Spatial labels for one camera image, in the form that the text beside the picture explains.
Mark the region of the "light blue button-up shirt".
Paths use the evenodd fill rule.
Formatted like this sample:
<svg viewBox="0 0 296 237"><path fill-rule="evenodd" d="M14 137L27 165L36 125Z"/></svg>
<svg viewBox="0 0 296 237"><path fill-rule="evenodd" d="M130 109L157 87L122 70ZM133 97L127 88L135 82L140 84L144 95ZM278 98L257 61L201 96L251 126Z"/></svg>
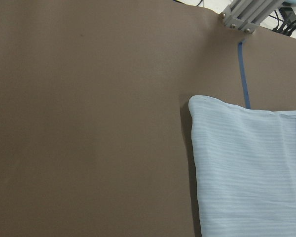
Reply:
<svg viewBox="0 0 296 237"><path fill-rule="evenodd" d="M202 236L296 237L296 111L188 108Z"/></svg>

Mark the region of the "aluminium frame post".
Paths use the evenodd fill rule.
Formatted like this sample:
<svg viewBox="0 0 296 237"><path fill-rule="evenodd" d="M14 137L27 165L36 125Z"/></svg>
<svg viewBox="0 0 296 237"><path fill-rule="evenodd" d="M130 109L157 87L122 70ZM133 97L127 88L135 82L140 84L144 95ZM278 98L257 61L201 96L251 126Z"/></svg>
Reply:
<svg viewBox="0 0 296 237"><path fill-rule="evenodd" d="M282 0L233 0L220 14L223 25L252 33Z"/></svg>

